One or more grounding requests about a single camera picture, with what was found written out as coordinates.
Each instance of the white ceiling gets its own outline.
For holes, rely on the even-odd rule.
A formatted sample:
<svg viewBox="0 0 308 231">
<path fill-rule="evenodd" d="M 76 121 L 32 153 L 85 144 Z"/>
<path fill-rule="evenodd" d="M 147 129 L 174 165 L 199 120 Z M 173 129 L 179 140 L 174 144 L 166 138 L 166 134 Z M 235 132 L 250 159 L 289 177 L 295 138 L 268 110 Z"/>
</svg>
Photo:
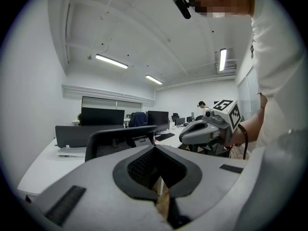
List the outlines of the white ceiling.
<svg viewBox="0 0 308 231">
<path fill-rule="evenodd" d="M 106 75 L 116 72 L 126 81 L 153 86 L 156 84 L 145 78 L 147 74 L 164 86 L 234 74 L 235 69 L 217 72 L 219 50 L 227 48 L 227 59 L 239 64 L 248 46 L 250 24 L 248 17 L 206 19 L 196 13 L 186 20 L 172 0 L 70 0 L 68 61 L 86 68 L 101 67 Z M 129 68 L 97 60 L 97 53 Z"/>
</svg>

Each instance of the person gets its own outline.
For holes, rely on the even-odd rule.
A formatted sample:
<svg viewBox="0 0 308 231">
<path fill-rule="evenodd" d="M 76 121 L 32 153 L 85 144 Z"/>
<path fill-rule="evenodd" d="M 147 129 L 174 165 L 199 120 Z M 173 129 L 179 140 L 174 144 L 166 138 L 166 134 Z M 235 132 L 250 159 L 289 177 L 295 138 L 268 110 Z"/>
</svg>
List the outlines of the person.
<svg viewBox="0 0 308 231">
<path fill-rule="evenodd" d="M 225 17 L 249 15 L 252 18 L 251 51 L 260 109 L 241 125 L 247 131 L 249 142 L 257 141 L 256 148 L 269 145 L 289 130 L 274 96 L 300 66 L 307 65 L 307 49 L 291 18 L 277 0 L 189 0 L 189 3 L 207 17 L 219 13 Z M 226 146 L 236 143 L 245 143 L 239 128 Z"/>
<path fill-rule="evenodd" d="M 200 107 L 201 109 L 203 109 L 203 115 L 205 115 L 205 109 L 209 109 L 209 107 L 207 107 L 207 105 L 205 104 L 205 102 L 200 101 L 198 107 Z"/>
</svg>

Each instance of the keyboard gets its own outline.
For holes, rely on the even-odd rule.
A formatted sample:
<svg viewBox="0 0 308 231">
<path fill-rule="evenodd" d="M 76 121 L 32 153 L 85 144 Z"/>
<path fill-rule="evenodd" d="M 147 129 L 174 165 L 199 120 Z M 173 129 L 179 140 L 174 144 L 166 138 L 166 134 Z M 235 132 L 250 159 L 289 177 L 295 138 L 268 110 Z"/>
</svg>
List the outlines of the keyboard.
<svg viewBox="0 0 308 231">
<path fill-rule="evenodd" d="M 166 139 L 171 138 L 172 136 L 174 136 L 173 133 L 164 133 L 164 134 L 162 134 L 162 135 L 156 137 L 155 139 L 156 139 L 157 141 L 164 141 L 164 140 L 166 140 Z"/>
</svg>

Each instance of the person's arm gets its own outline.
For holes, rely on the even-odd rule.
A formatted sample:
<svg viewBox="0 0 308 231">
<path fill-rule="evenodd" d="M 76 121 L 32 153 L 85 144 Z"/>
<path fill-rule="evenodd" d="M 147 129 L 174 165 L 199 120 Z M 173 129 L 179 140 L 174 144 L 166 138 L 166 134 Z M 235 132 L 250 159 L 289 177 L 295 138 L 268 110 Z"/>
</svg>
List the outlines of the person's arm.
<svg viewBox="0 0 308 231">
<path fill-rule="evenodd" d="M 264 109 L 266 103 L 268 102 L 267 98 L 260 93 L 260 109 L 247 121 L 241 122 L 240 124 L 246 129 L 248 134 L 248 142 L 256 141 L 261 130 L 263 119 L 264 119 Z M 233 133 L 233 136 L 225 146 L 231 146 L 234 144 L 245 143 L 245 136 L 243 132 L 237 127 Z"/>
</svg>

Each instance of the person's hand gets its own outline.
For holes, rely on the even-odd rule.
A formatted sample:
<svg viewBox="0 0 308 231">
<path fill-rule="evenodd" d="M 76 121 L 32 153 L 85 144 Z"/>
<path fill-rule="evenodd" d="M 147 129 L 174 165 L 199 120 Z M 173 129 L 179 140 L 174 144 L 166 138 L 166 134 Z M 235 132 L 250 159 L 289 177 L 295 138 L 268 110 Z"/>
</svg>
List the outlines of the person's hand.
<svg viewBox="0 0 308 231">
<path fill-rule="evenodd" d="M 226 138 L 226 130 L 220 130 L 220 137 L 225 140 Z M 232 137 L 229 141 L 225 141 L 224 146 L 232 146 L 234 144 L 242 144 L 245 143 L 245 136 L 243 132 L 237 127 L 232 134 Z"/>
</svg>

